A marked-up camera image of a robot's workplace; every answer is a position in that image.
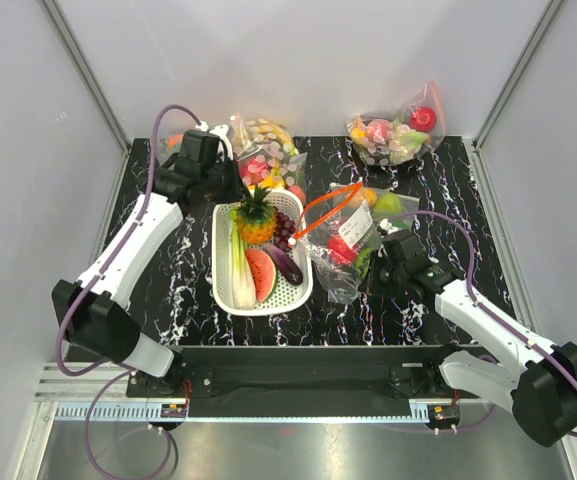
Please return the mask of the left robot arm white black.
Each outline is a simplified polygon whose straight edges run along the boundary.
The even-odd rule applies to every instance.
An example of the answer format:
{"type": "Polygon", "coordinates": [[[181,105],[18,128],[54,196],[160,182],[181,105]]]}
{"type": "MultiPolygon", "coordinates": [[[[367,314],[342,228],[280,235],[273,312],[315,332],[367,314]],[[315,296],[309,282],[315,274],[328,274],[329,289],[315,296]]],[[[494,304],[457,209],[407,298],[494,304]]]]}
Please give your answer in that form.
{"type": "Polygon", "coordinates": [[[59,323],[55,357],[65,342],[103,360],[149,375],[164,396],[183,386],[184,372],[172,350],[143,333],[128,302],[143,271],[185,214],[207,203],[242,199],[227,125],[187,131],[179,152],[149,165],[145,192],[117,235],[76,281],[59,281],[52,300],[59,323]]]}

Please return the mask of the zip bag orange slider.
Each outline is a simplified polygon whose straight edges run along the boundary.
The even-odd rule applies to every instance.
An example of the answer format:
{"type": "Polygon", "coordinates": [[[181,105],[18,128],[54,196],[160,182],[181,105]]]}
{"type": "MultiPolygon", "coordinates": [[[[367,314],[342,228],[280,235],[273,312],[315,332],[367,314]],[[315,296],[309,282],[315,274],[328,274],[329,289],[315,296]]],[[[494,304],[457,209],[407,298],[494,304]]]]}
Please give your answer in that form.
{"type": "Polygon", "coordinates": [[[330,302],[350,304],[359,296],[370,256],[380,249],[387,234],[412,227],[410,213],[419,206],[417,197],[361,182],[332,183],[327,193],[304,207],[289,244],[314,262],[317,279],[330,302]],[[352,265],[337,265],[330,258],[327,243],[335,235],[358,250],[352,265]]]}

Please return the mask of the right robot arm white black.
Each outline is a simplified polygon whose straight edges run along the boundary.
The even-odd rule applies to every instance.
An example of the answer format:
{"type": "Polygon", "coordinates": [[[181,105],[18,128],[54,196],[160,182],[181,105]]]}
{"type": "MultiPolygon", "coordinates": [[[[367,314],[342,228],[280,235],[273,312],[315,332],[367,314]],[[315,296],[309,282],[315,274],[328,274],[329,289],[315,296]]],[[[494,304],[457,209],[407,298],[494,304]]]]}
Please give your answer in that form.
{"type": "Polygon", "coordinates": [[[467,332],[492,355],[481,360],[444,346],[427,362],[422,384],[434,396],[450,390],[476,395],[509,412],[523,432],[550,447],[577,438],[577,345],[558,345],[518,323],[448,262],[433,262],[401,216],[379,221],[379,250],[370,255],[367,291],[379,297],[400,292],[467,332]]]}

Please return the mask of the fake pineapple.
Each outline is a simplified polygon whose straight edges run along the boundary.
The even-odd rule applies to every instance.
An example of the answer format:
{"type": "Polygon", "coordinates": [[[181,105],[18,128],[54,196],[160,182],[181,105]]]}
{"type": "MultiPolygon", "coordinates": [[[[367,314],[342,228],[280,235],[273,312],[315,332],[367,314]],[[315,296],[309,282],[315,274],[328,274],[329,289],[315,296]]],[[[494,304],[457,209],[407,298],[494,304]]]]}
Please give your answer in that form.
{"type": "Polygon", "coordinates": [[[256,187],[234,209],[234,222],[240,237],[248,244],[260,245],[272,239],[277,222],[276,208],[268,201],[269,187],[256,187]]]}

